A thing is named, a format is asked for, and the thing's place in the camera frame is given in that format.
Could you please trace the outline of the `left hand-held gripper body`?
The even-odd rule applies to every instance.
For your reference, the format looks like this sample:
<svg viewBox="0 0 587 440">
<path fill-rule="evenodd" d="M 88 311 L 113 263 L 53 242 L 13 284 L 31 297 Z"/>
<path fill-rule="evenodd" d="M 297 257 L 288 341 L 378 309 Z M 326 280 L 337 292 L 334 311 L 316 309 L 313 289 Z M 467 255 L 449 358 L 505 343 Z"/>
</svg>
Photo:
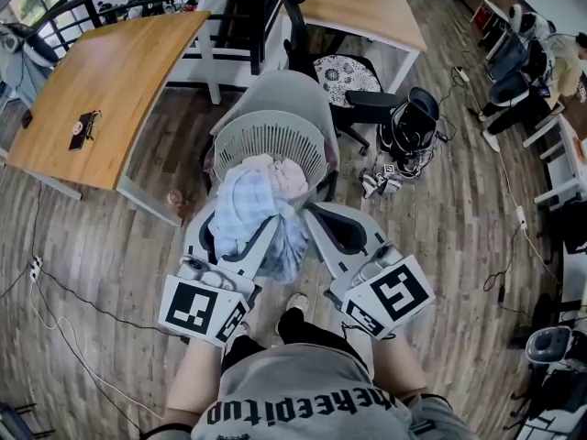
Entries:
<svg viewBox="0 0 587 440">
<path fill-rule="evenodd" d="M 255 305 L 261 286 L 194 256 L 182 256 L 166 277 L 159 324 L 182 336 L 224 347 Z"/>
</svg>

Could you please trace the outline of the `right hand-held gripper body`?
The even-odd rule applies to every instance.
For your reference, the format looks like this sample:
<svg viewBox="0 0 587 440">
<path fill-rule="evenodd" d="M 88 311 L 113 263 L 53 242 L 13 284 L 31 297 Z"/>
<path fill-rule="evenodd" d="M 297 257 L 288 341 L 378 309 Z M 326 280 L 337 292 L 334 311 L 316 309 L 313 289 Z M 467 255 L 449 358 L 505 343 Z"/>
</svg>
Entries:
<svg viewBox="0 0 587 440">
<path fill-rule="evenodd" d="M 435 300 L 434 290 L 413 255 L 402 255 L 390 241 L 356 269 L 332 280 L 330 298 L 371 337 L 382 340 Z"/>
</svg>

